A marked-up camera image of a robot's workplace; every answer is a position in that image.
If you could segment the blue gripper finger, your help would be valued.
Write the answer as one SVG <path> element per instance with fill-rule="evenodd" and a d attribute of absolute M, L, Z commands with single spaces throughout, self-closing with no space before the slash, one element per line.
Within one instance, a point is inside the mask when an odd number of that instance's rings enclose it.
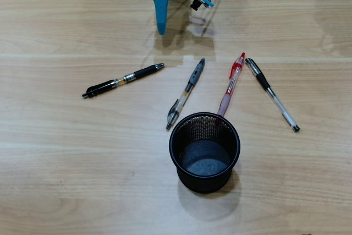
<path fill-rule="evenodd" d="M 167 10 L 170 0 L 153 0 L 156 12 L 157 29 L 160 35 L 164 35 L 167 25 Z"/>

